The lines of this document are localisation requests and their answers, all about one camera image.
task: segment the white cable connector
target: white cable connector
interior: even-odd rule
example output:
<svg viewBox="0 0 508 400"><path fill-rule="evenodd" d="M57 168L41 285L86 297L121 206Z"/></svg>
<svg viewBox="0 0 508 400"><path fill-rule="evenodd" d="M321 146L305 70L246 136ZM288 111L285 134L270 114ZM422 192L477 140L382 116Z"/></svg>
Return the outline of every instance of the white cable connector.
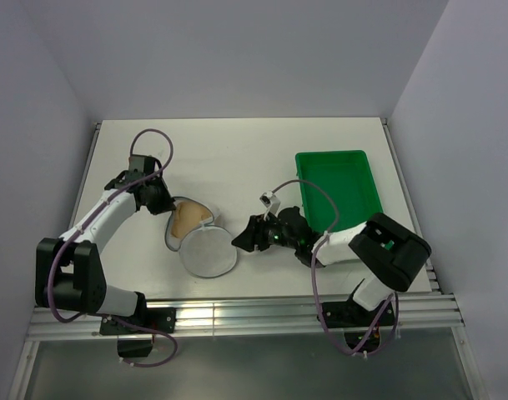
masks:
<svg viewBox="0 0 508 400"><path fill-rule="evenodd" d="M259 200L261 200L263 205L267 207L267 210L264 212L263 219L266 219L269 213L276 215L279 206L281 205L281 201L275 194L273 194L271 191L265 192L261 195Z"/></svg>

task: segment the green tray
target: green tray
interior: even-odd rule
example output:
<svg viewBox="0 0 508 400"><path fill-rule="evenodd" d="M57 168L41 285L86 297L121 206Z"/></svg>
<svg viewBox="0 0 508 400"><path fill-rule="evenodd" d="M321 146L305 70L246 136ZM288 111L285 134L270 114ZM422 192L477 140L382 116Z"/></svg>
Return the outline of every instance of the green tray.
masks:
<svg viewBox="0 0 508 400"><path fill-rule="evenodd" d="M298 177L324 189L337 205L340 219L334 232L383 211L365 152L299 152L295 159ZM314 187L301 183L300 191L309 225L317 232L325 231L334 220L333 208Z"/></svg>

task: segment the white table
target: white table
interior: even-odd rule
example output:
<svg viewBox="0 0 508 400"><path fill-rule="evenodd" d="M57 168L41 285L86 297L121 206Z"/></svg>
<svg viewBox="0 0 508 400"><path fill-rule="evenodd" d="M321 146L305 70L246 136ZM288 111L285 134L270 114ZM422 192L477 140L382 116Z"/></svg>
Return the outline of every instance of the white table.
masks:
<svg viewBox="0 0 508 400"><path fill-rule="evenodd" d="M224 226L242 232L249 215L262 213L261 193L296 176L300 152L362 149L366 152L384 212L413 229L384 130L378 118L255 118L104 121L93 150L76 221L97 202L103 187L128 166L129 145L145 128L165 131L175 153L164 179L173 196L220 207ZM136 153L164 160L168 144L155 133L141 137ZM299 185L278 193L282 207L301 205ZM292 250L239 253L235 269L215 279L189 275L179 255L164 245L169 214L145 209L117 231L102 253L109 284L140 291L152 299L266 298L311 295L309 268ZM367 274L361 262L318 272L321 294L348 294ZM425 270L410 292L429 292Z"/></svg>

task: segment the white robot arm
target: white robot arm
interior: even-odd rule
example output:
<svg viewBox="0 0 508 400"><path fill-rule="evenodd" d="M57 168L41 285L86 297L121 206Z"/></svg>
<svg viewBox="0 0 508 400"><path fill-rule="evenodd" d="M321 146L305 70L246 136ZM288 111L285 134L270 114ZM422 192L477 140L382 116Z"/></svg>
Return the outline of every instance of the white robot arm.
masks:
<svg viewBox="0 0 508 400"><path fill-rule="evenodd" d="M59 265L73 265L73 271L65 272L57 267L50 287L56 308L88 314L135 316L144 320L144 295L108 285L99 254L120 225L142 206L154 215L175 209L174 198L170 196L163 178L160 175L149 176L155 173L159 165L160 162L154 157L132 155L129 169L121 172L105 187L101 199L79 223L59 238L44 238L38 244L35 281L35 301L38 306L49 307L48 276L54 258L61 247L69 242ZM144 177L148 179L139 183ZM109 200L113 193L127 186L129 188ZM69 238L77 232L81 234L70 241Z"/></svg>

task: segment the purple cable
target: purple cable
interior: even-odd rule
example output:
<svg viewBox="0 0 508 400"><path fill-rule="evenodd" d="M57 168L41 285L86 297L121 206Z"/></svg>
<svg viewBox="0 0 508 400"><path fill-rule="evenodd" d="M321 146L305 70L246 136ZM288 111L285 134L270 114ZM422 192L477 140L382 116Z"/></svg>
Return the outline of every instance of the purple cable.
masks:
<svg viewBox="0 0 508 400"><path fill-rule="evenodd" d="M71 237L69 237L65 241L65 243L63 243L63 245L61 246L61 248L59 248L59 251L55 255L55 258L53 259L52 267L50 268L50 273L48 275L48 290L47 290L47 293L48 293L48 306L50 307L50 310L52 311L52 314L55 317L55 319L57 319L61 323L70 323L70 322L74 321L75 319L77 319L77 318L79 318L79 317L81 317L83 315L82 312L78 312L77 314L73 315L70 318L64 318L63 316L61 316L61 314L59 314L59 311L55 307L55 299L53 298L53 283L55 281L55 272L57 271L57 268L59 266L59 262L61 261L61 257L63 256L63 254L66 251L66 249L68 248L68 246L70 246L70 244L72 244L77 238L79 238L79 236L85 231L85 229L87 229L87 227L94 221L94 219L96 219L96 217L120 193L124 193L126 190L128 190L132 186L138 185L140 183L148 181L149 179L157 177L159 174L161 174L163 172L163 170L172 161L172 157L174 155L174 145L172 144L172 140L170 140L170 137L168 137L168 135L165 132L162 132L162 131L159 131L158 129L153 129L153 128L144 129L143 131L139 132L137 134L137 136L135 136L135 138L131 142L131 147L129 148L129 156L133 156L133 149L135 147L135 143L138 141L138 139L142 135L144 135L147 132L158 133L158 134L160 134L161 136L163 136L167 140L168 145L170 146L170 154L168 155L168 159L167 159L166 163L163 164L163 166L161 168L159 168L158 170L156 170L155 172L149 174L147 177L141 177L140 179L137 179L136 181L133 181L130 184L124 186L124 187L121 187L116 192L113 192L107 198L106 201L102 202L99 206L97 206L96 209L93 211L93 213L91 215L89 215L88 218L85 221L82 222L81 227L79 227L79 229L76 230L76 232ZM170 359L172 359L172 357L174 356L174 354L178 350L178 343L176 342L176 340L173 337L171 337L170 335L168 335L167 333L165 333L165 332L154 331L153 329L147 329L145 327L139 327L139 326L130 324L129 322L125 322L124 320L122 320L122 319L120 319L118 317L113 317L113 318L115 319L115 321L117 321L118 323L121 323L125 327L133 328L133 329L138 329L140 331L149 332L149 333L152 333L152 334L162 335L162 336L165 336L166 338L170 339L174 343L174 350L173 350L172 355L167 357L164 361L162 361L162 362L156 362L155 364L140 364L140 365L138 365L138 363L130 362L133 365L136 365L137 367L139 367L139 366L145 366L147 368L147 367L157 367L158 365L163 365L163 364L167 363L168 361L170 361Z"/></svg>
<svg viewBox="0 0 508 400"><path fill-rule="evenodd" d="M278 192L281 188L284 188L285 186L289 185L290 183L304 183L306 185L310 185L312 188L315 188L320 193L322 193L324 195L324 197L328 200L329 204L331 204L331 207L333 207L334 213L335 213L334 221L326 229L326 232L329 233L335 227L335 225L337 225L337 222L339 221L339 217L340 217L339 209L337 208L337 205L335 204L333 199L328 195L328 193L326 193L320 187L318 187L314 183L312 183L310 181L306 181L304 179L291 179L291 180L289 180L287 182L284 182L281 185L279 185L276 189L274 189L272 191L272 193ZM384 313L384 311L389 306L389 303L390 303L391 298L393 297L393 295L391 294L391 295L389 295L385 299L385 301L382 304L380 310L378 310L378 312L376 313L375 318L372 320L372 323L370 324L369 329L367 329L367 332L365 333L365 335L363 335L363 338L360 340L360 342L357 344L357 346L355 346L354 348L349 348L348 346L345 346L345 345L339 343L339 341L335 338L335 336L329 331L328 325L326 324L326 321L324 319L324 315L322 313L322 305L320 304L319 289L317 287L317 276L316 276L316 259L317 259L317 254L318 254L320 248L326 242L328 242L328 240L329 240L329 237L328 237L328 235L326 235L324 237L324 239L314 249L313 255L311 257L311 286L313 287L314 306L316 308L316 312L317 312L317 315L319 317L320 326L322 327L322 330L324 331L324 333L328 337L328 340L331 342L331 344L333 344L335 346L335 348L337 348L337 350L339 350L341 353L343 353L343 354L345 354L347 356L353 356L354 354L359 352L359 350L365 345L366 341L369 339L369 337L372 334L372 331L374 330L376 324L380 320L381 315ZM393 324L393 328L391 329L389 336L387 337L387 339L384 340L383 343L381 343L378 346L378 348L376 348L372 352L368 352L367 353L368 355L373 355L373 354L376 354L379 351L383 350L385 348L385 346L387 344L389 344L392 341L392 339L395 337L396 327L398 326L398 319L399 319L399 315L400 315L400 313L399 313L398 293L396 293L396 292L395 292L395 307L396 307L396 310L395 310L395 323Z"/></svg>

